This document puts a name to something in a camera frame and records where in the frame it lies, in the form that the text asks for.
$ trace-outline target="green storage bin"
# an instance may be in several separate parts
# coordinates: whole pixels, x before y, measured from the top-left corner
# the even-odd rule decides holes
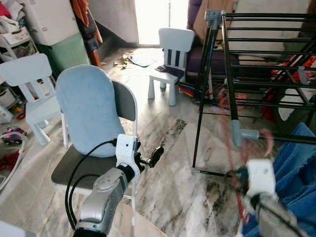
[[[90,64],[81,34],[53,45],[38,44],[37,46],[41,53],[47,55],[56,79],[67,68]]]

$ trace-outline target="blue fabric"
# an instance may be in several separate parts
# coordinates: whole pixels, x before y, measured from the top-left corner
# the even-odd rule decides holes
[[[79,65],[63,71],[57,80],[56,96],[65,114],[71,141],[80,153],[87,154],[96,145],[124,133],[113,84],[98,67]],[[111,157],[115,155],[115,147],[106,144],[92,155]]]
[[[315,137],[310,129],[300,123],[294,135]],[[316,146],[284,143],[274,162],[276,193],[282,204],[297,217],[300,229],[316,236]],[[255,216],[242,228],[245,237],[260,236]]]

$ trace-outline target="doorway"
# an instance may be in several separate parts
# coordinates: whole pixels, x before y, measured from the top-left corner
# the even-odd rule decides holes
[[[139,44],[159,45],[158,30],[185,29],[189,0],[135,0]]]

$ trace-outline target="chair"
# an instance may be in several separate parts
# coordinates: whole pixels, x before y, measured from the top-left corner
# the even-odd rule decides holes
[[[190,51],[194,39],[194,32],[191,30],[180,30],[174,28],[159,29],[160,46],[164,50],[163,64],[168,67],[185,71],[185,56]],[[160,81],[160,88],[166,88],[169,84],[169,105],[176,104],[175,83],[178,78],[169,73],[154,71],[149,75],[148,98],[155,98],[154,80]]]
[[[87,154],[101,142],[112,140],[117,138],[119,133],[124,133],[123,129],[120,130],[119,117],[133,122],[133,135],[137,136],[137,103],[128,87],[118,81],[111,81],[101,69],[92,65],[80,65],[62,72],[57,80],[56,95],[65,113],[73,145],[56,166],[51,180],[56,188],[66,190],[70,175],[75,165],[83,158],[83,154]],[[114,103],[115,113],[112,116],[115,120],[109,126],[111,121],[103,113],[111,110],[111,103]],[[85,174],[102,175],[116,167],[115,148],[111,145],[102,148],[84,160],[73,181]],[[83,179],[78,184],[76,193],[89,194],[95,180],[96,177]]]
[[[47,145],[50,138],[42,129],[48,124],[46,119],[61,115],[64,146],[67,147],[66,121],[48,78],[51,73],[47,56],[42,53],[0,64],[0,75],[10,86],[19,86],[27,100],[26,122],[32,128],[36,140],[42,146]],[[42,79],[42,85],[37,82],[38,79]]]

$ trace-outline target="blue chair cushion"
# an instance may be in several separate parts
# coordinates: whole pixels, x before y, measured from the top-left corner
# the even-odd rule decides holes
[[[56,96],[65,114],[71,141],[82,154],[98,144],[124,133],[119,120],[114,88],[104,71],[92,65],[79,65],[63,71],[57,80]],[[111,157],[115,147],[106,144],[92,153]]]

